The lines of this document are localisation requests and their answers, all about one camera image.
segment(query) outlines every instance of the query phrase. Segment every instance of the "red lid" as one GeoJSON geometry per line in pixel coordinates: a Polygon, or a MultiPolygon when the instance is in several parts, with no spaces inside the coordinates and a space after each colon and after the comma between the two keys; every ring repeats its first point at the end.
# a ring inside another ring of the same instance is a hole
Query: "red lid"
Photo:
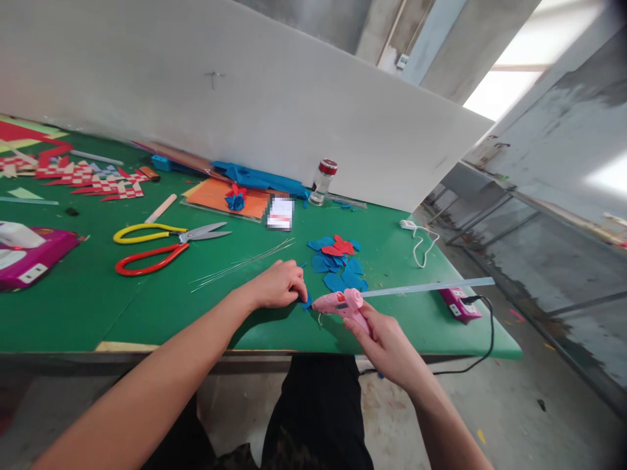
{"type": "Polygon", "coordinates": [[[318,165],[318,170],[324,174],[334,175],[338,172],[338,164],[330,159],[323,159],[318,165]]]}

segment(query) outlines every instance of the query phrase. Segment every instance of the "glass jar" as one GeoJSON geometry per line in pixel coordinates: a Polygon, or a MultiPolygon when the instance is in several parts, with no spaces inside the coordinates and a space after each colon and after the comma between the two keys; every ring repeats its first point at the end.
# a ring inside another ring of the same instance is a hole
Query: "glass jar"
{"type": "Polygon", "coordinates": [[[323,159],[318,165],[318,171],[313,179],[312,193],[309,202],[314,206],[322,206],[329,192],[329,185],[333,175],[338,171],[338,164],[330,159],[323,159]]]}

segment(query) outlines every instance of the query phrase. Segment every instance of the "hand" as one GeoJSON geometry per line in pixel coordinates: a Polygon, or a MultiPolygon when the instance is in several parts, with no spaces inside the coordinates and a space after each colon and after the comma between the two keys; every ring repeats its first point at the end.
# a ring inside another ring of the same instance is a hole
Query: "hand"
{"type": "Polygon", "coordinates": [[[307,301],[307,287],[302,278],[302,268],[296,261],[275,262],[239,291],[249,297],[254,309],[285,307],[298,300],[307,301]]]}
{"type": "Polygon", "coordinates": [[[419,375],[428,371],[425,361],[411,345],[395,318],[382,315],[364,302],[359,309],[370,329],[372,339],[359,323],[344,319],[344,324],[355,335],[372,365],[406,392],[414,387],[419,375]]]}

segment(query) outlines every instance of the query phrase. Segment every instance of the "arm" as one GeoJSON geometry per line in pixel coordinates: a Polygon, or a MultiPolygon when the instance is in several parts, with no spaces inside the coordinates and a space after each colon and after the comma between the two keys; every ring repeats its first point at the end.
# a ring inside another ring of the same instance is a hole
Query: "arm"
{"type": "Polygon", "coordinates": [[[157,448],[246,317],[306,300],[302,269],[277,261],[158,348],[89,408],[34,469],[134,469],[157,448]]]}
{"type": "Polygon", "coordinates": [[[409,394],[431,468],[492,470],[455,406],[396,319],[382,315],[366,302],[361,313],[374,340],[351,319],[344,319],[344,323],[377,370],[409,394]]]}

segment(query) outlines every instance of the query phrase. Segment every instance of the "metal wire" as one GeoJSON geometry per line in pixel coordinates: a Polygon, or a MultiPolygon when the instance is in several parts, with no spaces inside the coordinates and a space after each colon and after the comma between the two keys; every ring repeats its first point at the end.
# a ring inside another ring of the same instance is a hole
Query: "metal wire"
{"type": "Polygon", "coordinates": [[[226,268],[223,269],[222,271],[218,271],[215,272],[213,274],[204,276],[204,277],[200,277],[199,279],[196,279],[195,281],[190,282],[190,284],[194,283],[194,282],[198,282],[198,281],[202,281],[202,283],[196,287],[194,290],[192,290],[190,293],[192,292],[196,292],[197,290],[199,290],[200,288],[206,286],[209,283],[212,283],[213,281],[217,281],[218,279],[221,279],[222,277],[225,277],[235,271],[237,271],[237,269],[239,268],[243,268],[245,266],[248,266],[249,264],[252,264],[254,262],[257,262],[261,259],[264,259],[265,257],[268,257],[270,255],[273,255],[274,253],[277,253],[278,251],[281,251],[282,249],[285,249],[287,247],[291,247],[292,245],[294,245],[295,243],[290,243],[289,245],[286,245],[287,242],[291,242],[292,240],[294,240],[294,238],[289,238],[288,240],[285,240],[283,243],[280,243],[279,245],[277,245],[274,248],[271,248],[267,251],[264,251],[263,253],[249,258],[247,260],[243,260],[241,262],[239,262],[238,264],[236,264],[235,266],[231,266],[230,268],[226,268]]]}

